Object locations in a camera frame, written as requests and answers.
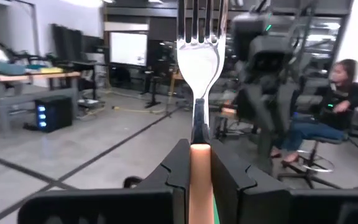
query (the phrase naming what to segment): fork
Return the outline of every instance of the fork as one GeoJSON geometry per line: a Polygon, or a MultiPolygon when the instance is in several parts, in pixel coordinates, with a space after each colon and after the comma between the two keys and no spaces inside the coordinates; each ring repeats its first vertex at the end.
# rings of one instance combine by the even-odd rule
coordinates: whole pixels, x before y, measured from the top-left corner
{"type": "Polygon", "coordinates": [[[186,0],[178,0],[177,61],[193,91],[193,129],[190,146],[189,224],[213,224],[211,146],[209,145],[208,93],[221,75],[226,48],[229,0],[220,0],[217,34],[213,34],[213,1],[206,3],[205,32],[199,41],[198,0],[193,0],[191,41],[186,42],[186,0]]]}
{"type": "Polygon", "coordinates": [[[217,34],[213,34],[213,0],[206,3],[204,40],[199,41],[198,1],[193,0],[191,41],[186,42],[185,10],[187,0],[178,0],[177,61],[183,78],[193,91],[192,144],[209,143],[208,93],[221,75],[226,48],[229,0],[220,0],[217,34]]]}

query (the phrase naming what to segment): desk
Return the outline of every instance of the desk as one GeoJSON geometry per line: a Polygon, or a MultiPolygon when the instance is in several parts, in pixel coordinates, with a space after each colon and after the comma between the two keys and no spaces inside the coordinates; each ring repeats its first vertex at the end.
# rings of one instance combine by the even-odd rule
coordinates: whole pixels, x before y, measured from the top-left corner
{"type": "Polygon", "coordinates": [[[12,119],[9,109],[12,105],[18,105],[22,103],[32,102],[45,97],[50,96],[67,96],[71,98],[73,104],[73,117],[77,116],[78,112],[78,79],[75,77],[80,76],[79,72],[70,72],[70,73],[49,73],[49,74],[39,74],[33,73],[31,75],[16,75],[16,76],[7,76],[0,75],[0,125],[2,128],[2,133],[4,136],[10,135],[11,125],[10,120],[12,119]],[[5,95],[5,86],[4,82],[23,82],[26,80],[37,79],[37,78],[63,78],[70,77],[71,79],[71,88],[66,88],[62,90],[52,90],[52,91],[42,91],[31,94],[22,94],[14,96],[5,95]]]}

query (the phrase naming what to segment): bag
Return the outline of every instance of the bag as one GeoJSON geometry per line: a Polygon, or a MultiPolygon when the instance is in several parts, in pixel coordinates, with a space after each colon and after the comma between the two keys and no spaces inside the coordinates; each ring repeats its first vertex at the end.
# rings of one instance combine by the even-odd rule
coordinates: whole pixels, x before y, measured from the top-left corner
{"type": "Polygon", "coordinates": [[[16,65],[7,62],[0,62],[1,75],[25,75],[25,65],[16,65]]]}

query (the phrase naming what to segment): woman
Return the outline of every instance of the woman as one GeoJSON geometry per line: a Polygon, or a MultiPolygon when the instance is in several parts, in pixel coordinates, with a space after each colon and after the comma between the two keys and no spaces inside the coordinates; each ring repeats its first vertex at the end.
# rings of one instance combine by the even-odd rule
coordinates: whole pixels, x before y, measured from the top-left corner
{"type": "MultiPolygon", "coordinates": [[[[316,119],[292,121],[287,137],[275,143],[271,153],[273,158],[281,157],[279,149],[286,149],[291,153],[283,159],[283,162],[297,161],[299,158],[297,150],[304,139],[323,137],[340,140],[344,138],[344,130],[348,129],[351,123],[351,110],[358,107],[358,83],[353,82],[356,70],[357,62],[352,59],[345,59],[334,65],[331,82],[336,90],[344,93],[343,100],[329,113],[323,110],[316,119]]],[[[328,88],[320,108],[330,104],[333,100],[333,93],[332,88],[328,88]]]]}

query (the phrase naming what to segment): woman's hair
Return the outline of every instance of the woman's hair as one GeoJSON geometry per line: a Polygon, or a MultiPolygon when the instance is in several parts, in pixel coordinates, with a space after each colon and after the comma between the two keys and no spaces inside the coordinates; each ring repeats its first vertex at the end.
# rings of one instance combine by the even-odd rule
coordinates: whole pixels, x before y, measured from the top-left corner
{"type": "Polygon", "coordinates": [[[353,59],[344,59],[339,62],[336,62],[337,65],[342,65],[343,69],[347,74],[347,82],[345,85],[350,85],[356,78],[357,73],[357,61],[353,59]]]}

